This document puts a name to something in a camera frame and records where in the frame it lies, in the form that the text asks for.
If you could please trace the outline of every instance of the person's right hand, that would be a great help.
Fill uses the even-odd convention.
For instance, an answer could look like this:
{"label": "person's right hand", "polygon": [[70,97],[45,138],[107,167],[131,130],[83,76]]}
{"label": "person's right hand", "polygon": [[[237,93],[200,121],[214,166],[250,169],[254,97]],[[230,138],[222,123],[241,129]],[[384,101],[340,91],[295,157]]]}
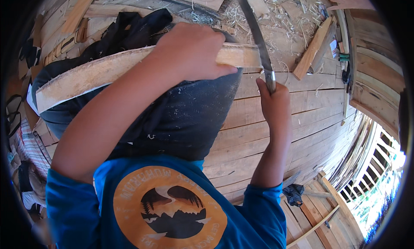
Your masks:
{"label": "person's right hand", "polygon": [[276,83],[276,91],[270,95],[266,83],[256,79],[259,87],[263,116],[269,124],[270,137],[283,138],[287,144],[292,142],[292,109],[290,93],[286,86]]}
{"label": "person's right hand", "polygon": [[234,66],[216,63],[225,40],[224,34],[208,26],[180,22],[164,34],[142,62],[150,60],[171,73],[177,73],[168,77],[178,77],[178,82],[216,79],[237,72]]}

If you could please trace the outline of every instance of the plaid cloth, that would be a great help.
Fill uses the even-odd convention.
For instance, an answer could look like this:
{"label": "plaid cloth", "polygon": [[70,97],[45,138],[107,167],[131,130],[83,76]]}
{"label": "plaid cloth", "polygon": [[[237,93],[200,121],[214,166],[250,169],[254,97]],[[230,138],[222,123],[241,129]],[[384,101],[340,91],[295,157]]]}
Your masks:
{"label": "plaid cloth", "polygon": [[33,163],[38,174],[45,180],[52,160],[38,135],[34,135],[26,118],[22,119],[20,128],[10,138],[12,151],[16,151],[21,160]]}

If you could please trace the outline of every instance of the machete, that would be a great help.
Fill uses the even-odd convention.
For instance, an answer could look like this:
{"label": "machete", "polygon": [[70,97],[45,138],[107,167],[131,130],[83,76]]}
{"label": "machete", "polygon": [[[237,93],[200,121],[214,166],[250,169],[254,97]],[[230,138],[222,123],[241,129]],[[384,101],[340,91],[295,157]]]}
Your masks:
{"label": "machete", "polygon": [[244,16],[246,17],[247,23],[249,24],[250,30],[252,31],[253,39],[259,48],[260,60],[265,71],[266,86],[270,94],[276,91],[276,77],[272,69],[272,63],[270,61],[269,53],[266,49],[265,40],[263,39],[262,32],[260,31],[259,25],[253,11],[247,0],[237,0],[243,10]]}

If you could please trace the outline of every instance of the forearm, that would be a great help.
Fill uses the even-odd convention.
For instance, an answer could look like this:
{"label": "forearm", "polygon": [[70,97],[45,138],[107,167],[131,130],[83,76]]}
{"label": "forearm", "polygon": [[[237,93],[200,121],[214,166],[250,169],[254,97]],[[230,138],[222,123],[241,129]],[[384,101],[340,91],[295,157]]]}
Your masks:
{"label": "forearm", "polygon": [[270,188],[282,183],[289,146],[286,137],[271,135],[270,143],[253,173],[252,185]]}
{"label": "forearm", "polygon": [[56,149],[52,168],[91,183],[132,122],[160,95],[178,84],[177,74],[155,59],[144,59],[94,97],[72,120]]}

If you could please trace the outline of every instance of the black plastic bag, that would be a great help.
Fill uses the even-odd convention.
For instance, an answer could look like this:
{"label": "black plastic bag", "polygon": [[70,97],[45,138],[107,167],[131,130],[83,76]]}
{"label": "black plastic bag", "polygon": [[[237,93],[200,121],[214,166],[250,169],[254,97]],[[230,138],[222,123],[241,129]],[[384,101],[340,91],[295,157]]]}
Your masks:
{"label": "black plastic bag", "polygon": [[282,191],[283,194],[286,196],[289,205],[300,207],[303,204],[301,197],[303,192],[305,191],[303,185],[291,184],[284,188]]}

